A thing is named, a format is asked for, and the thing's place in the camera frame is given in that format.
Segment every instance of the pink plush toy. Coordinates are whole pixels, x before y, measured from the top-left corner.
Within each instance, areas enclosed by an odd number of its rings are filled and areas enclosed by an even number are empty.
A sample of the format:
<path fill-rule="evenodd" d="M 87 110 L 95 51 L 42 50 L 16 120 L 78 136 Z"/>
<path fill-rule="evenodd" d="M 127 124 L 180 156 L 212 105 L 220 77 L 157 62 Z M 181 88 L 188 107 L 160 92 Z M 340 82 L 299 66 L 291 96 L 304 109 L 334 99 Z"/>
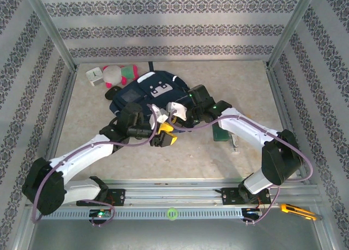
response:
<path fill-rule="evenodd" d="M 127 84 L 127 79 L 136 80 L 139 78 L 136 65 L 131 66 L 105 66 L 103 68 L 103 80 L 107 88 L 122 84 Z"/>

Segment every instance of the black bracket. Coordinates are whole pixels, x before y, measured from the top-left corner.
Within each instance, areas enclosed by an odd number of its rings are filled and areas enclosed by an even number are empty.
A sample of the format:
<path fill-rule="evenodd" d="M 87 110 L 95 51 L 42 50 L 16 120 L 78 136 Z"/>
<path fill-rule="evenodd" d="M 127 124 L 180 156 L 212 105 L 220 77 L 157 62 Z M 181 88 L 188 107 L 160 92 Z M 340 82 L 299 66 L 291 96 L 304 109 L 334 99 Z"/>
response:
<path fill-rule="evenodd" d="M 154 64 L 153 64 L 153 62 L 149 61 L 148 64 L 149 64 L 149 71 L 150 72 L 154 72 Z"/>
<path fill-rule="evenodd" d="M 52 170 L 50 161 L 38 158 L 29 170 L 26 181 L 22 186 L 23 194 L 33 203 L 37 195 L 38 188 L 45 176 Z M 38 210 L 43 215 L 49 215 L 55 212 L 64 202 L 66 190 L 64 189 L 64 180 L 62 172 L 54 172 L 47 180 L 41 190 L 38 201 Z"/>
<path fill-rule="evenodd" d="M 111 204 L 113 206 L 124 206 L 125 202 L 125 189 L 108 189 L 107 195 L 105 197 L 105 200 L 103 200 L 104 203 Z M 85 201 L 77 201 L 77 206 L 102 206 L 106 207 L 105 205 L 101 204 L 95 204 L 95 203 L 89 203 Z"/>
<path fill-rule="evenodd" d="M 245 205 L 246 202 L 239 194 L 238 187 L 224 187 L 221 189 L 223 205 Z M 270 204 L 269 189 L 263 189 L 261 192 L 256 194 L 256 197 L 248 202 L 248 204 Z"/>

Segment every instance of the white wall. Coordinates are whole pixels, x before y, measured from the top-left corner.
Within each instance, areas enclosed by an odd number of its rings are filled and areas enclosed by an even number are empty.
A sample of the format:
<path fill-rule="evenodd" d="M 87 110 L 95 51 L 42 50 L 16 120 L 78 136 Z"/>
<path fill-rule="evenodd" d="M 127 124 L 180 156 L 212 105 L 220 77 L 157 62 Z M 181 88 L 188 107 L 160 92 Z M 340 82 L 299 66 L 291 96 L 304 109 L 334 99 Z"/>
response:
<path fill-rule="evenodd" d="M 11 246 L 35 158 L 45 156 L 70 75 L 27 0 L 0 11 L 0 249 Z"/>
<path fill-rule="evenodd" d="M 299 0 L 43 0 L 77 63 L 267 61 Z"/>
<path fill-rule="evenodd" d="M 349 249 L 349 0 L 312 0 L 274 67 L 334 234 Z"/>

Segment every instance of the speckled floor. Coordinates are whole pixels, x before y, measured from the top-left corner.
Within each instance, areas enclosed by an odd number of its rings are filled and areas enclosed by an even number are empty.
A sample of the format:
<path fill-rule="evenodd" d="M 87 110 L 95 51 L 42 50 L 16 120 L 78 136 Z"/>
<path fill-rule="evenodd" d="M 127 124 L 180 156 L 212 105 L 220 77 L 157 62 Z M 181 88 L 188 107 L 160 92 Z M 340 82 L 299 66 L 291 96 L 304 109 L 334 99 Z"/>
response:
<path fill-rule="evenodd" d="M 113 114 L 104 98 L 106 87 L 90 85 L 86 71 L 106 64 L 80 64 L 56 156 L 86 143 L 107 125 Z M 148 63 L 136 63 L 140 75 Z M 215 101 L 225 100 L 262 125 L 281 130 L 272 92 L 261 61 L 161 62 L 156 70 L 178 75 L 189 87 L 203 84 Z M 174 145 L 154 148 L 123 148 L 102 158 L 74 179 L 96 175 L 101 179 L 147 178 L 237 178 L 248 176 L 261 166 L 261 154 L 241 138 L 239 154 L 232 154 L 229 142 L 214 142 L 212 129 L 178 134 Z"/>

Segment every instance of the green ring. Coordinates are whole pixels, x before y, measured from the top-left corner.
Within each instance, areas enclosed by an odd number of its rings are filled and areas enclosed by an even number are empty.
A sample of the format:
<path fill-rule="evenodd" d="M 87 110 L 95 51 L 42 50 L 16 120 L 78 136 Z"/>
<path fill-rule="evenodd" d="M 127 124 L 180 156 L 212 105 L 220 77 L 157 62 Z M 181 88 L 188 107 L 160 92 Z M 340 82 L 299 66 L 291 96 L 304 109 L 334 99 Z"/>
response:
<path fill-rule="evenodd" d="M 174 221 L 178 218 L 178 210 L 175 209 L 175 208 L 170 208 L 168 211 L 167 211 L 167 218 L 171 221 Z"/>

